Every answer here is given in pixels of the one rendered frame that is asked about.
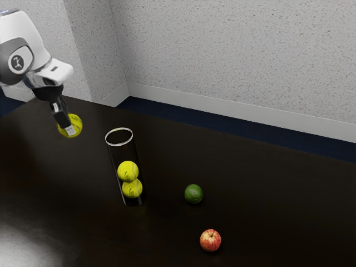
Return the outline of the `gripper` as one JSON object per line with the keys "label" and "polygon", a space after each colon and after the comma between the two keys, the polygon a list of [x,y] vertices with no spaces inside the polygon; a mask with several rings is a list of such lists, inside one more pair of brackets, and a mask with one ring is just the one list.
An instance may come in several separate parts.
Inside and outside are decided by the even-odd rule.
{"label": "gripper", "polygon": [[74,136],[76,134],[67,105],[62,97],[63,85],[34,88],[32,90],[35,97],[41,101],[50,103],[52,114],[59,127],[59,132],[64,136]]}

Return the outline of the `green lime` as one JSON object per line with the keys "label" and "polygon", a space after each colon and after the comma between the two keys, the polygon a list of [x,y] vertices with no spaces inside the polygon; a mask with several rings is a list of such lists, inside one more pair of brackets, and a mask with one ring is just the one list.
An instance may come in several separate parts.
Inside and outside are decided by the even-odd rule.
{"label": "green lime", "polygon": [[190,184],[184,192],[185,200],[191,204],[198,204],[202,201],[203,191],[197,184]]}

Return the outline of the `red yellow apple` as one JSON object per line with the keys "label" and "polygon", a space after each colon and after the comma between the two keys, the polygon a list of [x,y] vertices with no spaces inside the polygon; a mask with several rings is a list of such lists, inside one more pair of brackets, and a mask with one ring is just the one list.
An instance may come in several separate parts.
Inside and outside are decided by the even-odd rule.
{"label": "red yellow apple", "polygon": [[214,229],[207,229],[200,235],[200,245],[207,252],[214,252],[221,245],[221,236]]}

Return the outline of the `clear tall tube container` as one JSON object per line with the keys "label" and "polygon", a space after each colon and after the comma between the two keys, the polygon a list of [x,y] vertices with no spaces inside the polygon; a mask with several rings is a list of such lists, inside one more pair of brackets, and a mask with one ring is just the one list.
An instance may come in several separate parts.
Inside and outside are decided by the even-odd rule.
{"label": "clear tall tube container", "polygon": [[[108,152],[111,158],[112,166],[116,175],[118,188],[120,190],[123,203],[127,206],[139,206],[142,205],[145,197],[145,186],[142,170],[139,162],[139,158],[136,151],[136,145],[134,141],[133,131],[126,127],[119,127],[110,130],[105,136],[105,142],[108,148]],[[127,198],[122,192],[122,184],[124,181],[120,180],[117,175],[117,168],[123,161],[133,161],[139,168],[139,179],[143,185],[143,192],[139,197]]]}

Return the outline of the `yellow tennis ball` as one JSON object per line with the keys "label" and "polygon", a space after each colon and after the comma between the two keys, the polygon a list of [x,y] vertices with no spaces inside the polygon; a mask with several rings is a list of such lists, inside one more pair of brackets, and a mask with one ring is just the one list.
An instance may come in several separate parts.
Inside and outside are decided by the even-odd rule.
{"label": "yellow tennis ball", "polygon": [[73,114],[73,113],[69,113],[68,117],[70,119],[70,122],[72,124],[72,128],[74,129],[75,133],[73,135],[69,135],[68,132],[65,129],[60,128],[60,126],[57,125],[58,131],[64,137],[68,137],[68,138],[77,137],[81,133],[81,131],[83,129],[82,120],[80,119],[80,117],[78,115]]}
{"label": "yellow tennis ball", "polygon": [[123,161],[117,168],[117,175],[124,182],[133,182],[139,176],[139,168],[133,161]]}
{"label": "yellow tennis ball", "polygon": [[143,185],[139,179],[122,184],[122,192],[127,198],[139,197],[143,192]]}

